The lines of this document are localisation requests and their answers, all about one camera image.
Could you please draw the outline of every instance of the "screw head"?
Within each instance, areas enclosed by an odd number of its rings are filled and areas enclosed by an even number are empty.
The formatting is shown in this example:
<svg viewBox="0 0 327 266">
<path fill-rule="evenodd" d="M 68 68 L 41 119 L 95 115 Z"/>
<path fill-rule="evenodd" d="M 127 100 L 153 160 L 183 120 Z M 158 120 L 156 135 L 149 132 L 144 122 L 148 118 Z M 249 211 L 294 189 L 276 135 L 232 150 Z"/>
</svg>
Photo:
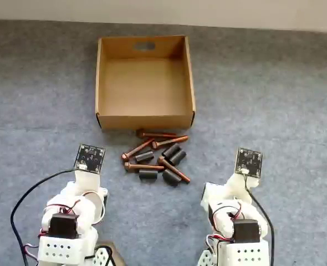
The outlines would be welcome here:
<svg viewBox="0 0 327 266">
<path fill-rule="evenodd" d="M 157 141 L 153 141 L 151 145 L 154 150 L 157 150 L 158 148 Z"/>
<path fill-rule="evenodd" d="M 125 168 L 126 170 L 129 170 L 129 168 L 130 168 L 130 163 L 125 162 L 125 163 L 124 163 L 124 168 Z"/>
<path fill-rule="evenodd" d="M 126 153 L 123 153 L 123 154 L 121 155 L 121 159 L 122 159 L 124 162 L 127 162 L 127 161 L 129 160 L 129 158 L 128 158 L 128 156 L 127 156 Z"/>
</svg>

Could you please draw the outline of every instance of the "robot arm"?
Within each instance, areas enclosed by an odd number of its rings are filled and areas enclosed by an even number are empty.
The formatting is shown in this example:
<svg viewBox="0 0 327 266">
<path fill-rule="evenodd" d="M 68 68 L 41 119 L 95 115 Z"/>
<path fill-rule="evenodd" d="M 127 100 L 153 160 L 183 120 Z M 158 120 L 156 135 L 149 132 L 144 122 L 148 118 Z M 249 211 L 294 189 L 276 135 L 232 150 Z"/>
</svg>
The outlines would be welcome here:
<svg viewBox="0 0 327 266">
<path fill-rule="evenodd" d="M 93 227 L 104 218 L 108 191 L 100 187 L 100 169 L 104 149 L 80 145 L 75 182 L 68 182 L 60 194 L 47 202 L 39 239 L 39 266 L 90 266 L 96 253 L 97 230 Z M 112 266 L 108 250 L 105 263 Z"/>
<path fill-rule="evenodd" d="M 252 205 L 249 191 L 259 185 L 261 165 L 260 152 L 239 148 L 235 173 L 228 181 L 224 185 L 206 183 L 201 206 L 208 214 L 213 233 L 207 235 L 209 249 L 203 251 L 198 266 L 238 266 L 249 262 L 269 265 L 268 242 L 263 239 L 268 223 Z"/>
<path fill-rule="evenodd" d="M 247 180 L 248 188 L 257 187 L 258 184 L 259 179 Z M 201 206 L 208 213 L 213 230 L 226 238 L 231 238 L 234 234 L 233 219 L 256 220 L 263 238 L 268 233 L 267 222 L 251 203 L 252 199 L 245 190 L 243 175 L 234 173 L 225 185 L 206 183 Z"/>
</svg>

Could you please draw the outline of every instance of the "copper screw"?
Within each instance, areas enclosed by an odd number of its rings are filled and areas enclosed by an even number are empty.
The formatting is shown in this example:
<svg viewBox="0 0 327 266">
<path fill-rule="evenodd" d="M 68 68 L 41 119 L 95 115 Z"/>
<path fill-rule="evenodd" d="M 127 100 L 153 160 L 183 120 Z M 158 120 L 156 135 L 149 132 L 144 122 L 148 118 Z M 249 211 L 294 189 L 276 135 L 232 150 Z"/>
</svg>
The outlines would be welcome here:
<svg viewBox="0 0 327 266">
<path fill-rule="evenodd" d="M 174 138 L 177 137 L 175 133 L 161 133 L 161 132 L 145 132 L 143 129 L 139 129 L 136 131 L 136 136 L 140 138 L 144 137 L 166 137 L 166 138 Z"/>
<path fill-rule="evenodd" d="M 153 169 L 153 170 L 164 170 L 165 167 L 161 165 L 133 165 L 130 162 L 125 162 L 124 163 L 124 168 L 129 171 L 129 170 L 138 170 L 138 169 Z"/>
<path fill-rule="evenodd" d="M 151 139 L 148 139 L 147 141 L 145 141 L 143 144 L 139 145 L 138 147 L 136 147 L 135 149 L 133 149 L 132 151 L 130 152 L 124 152 L 122 155 L 121 155 L 121 159 L 123 161 L 128 161 L 129 158 L 131 156 L 133 156 L 134 154 L 136 154 L 138 151 L 142 150 L 143 148 L 145 148 L 147 145 L 149 145 L 150 143 L 152 143 L 155 139 L 154 138 L 151 138 Z"/>
<path fill-rule="evenodd" d="M 160 156 L 157 159 L 157 163 L 159 165 L 164 165 L 166 168 L 170 169 L 172 172 L 174 172 L 176 175 L 178 175 L 180 178 L 182 178 L 182 180 L 186 181 L 187 183 L 191 182 L 191 180 L 186 175 L 184 175 L 180 170 L 178 170 L 175 166 L 170 165 L 170 163 L 167 162 L 163 156 Z"/>
<path fill-rule="evenodd" d="M 178 137 L 178 138 L 175 138 L 172 140 L 165 140 L 165 141 L 161 141 L 161 142 L 153 141 L 152 148 L 157 150 L 160 146 L 171 144 L 171 143 L 184 142 L 184 141 L 188 140 L 189 138 L 190 138 L 189 136 L 182 136 L 182 137 Z"/>
</svg>

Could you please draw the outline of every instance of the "gray carpet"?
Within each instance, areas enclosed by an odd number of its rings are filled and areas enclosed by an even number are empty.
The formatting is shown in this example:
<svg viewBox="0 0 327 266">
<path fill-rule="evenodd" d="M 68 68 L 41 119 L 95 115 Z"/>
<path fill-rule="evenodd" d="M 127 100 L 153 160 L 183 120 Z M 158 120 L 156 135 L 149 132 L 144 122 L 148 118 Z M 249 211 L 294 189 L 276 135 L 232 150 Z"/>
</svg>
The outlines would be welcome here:
<svg viewBox="0 0 327 266">
<path fill-rule="evenodd" d="M 189 35 L 196 91 L 180 165 L 192 182 L 178 188 L 127 174 L 120 154 L 139 140 L 102 132 L 94 116 L 97 38 L 162 34 Z M 226 181 L 238 146 L 264 152 L 253 192 L 275 225 L 275 265 L 327 265 L 327 34 L 0 21 L 0 265 L 22 265 L 9 225 L 16 200 L 72 167 L 80 142 L 107 148 L 98 231 L 129 266 L 196 264 L 210 232 L 203 184 Z M 72 178 L 45 183 L 21 206 L 25 242 L 37 242 L 45 202 Z"/>
</svg>

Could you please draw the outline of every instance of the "circuit board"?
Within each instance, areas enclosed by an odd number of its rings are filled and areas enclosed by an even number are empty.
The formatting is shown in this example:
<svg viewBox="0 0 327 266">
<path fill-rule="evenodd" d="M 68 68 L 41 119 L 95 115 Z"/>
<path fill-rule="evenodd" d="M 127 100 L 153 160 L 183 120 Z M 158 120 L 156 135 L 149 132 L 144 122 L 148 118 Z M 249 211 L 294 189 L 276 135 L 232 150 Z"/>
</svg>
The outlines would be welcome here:
<svg viewBox="0 0 327 266">
<path fill-rule="evenodd" d="M 99 174 L 101 171 L 105 149 L 86 144 L 80 144 L 74 167 L 80 169 L 80 165 L 86 165 L 88 172 Z"/>
<path fill-rule="evenodd" d="M 239 148 L 236 154 L 235 173 L 241 173 L 241 169 L 247 169 L 247 176 L 261 177 L 262 153 L 244 148 Z"/>
</svg>

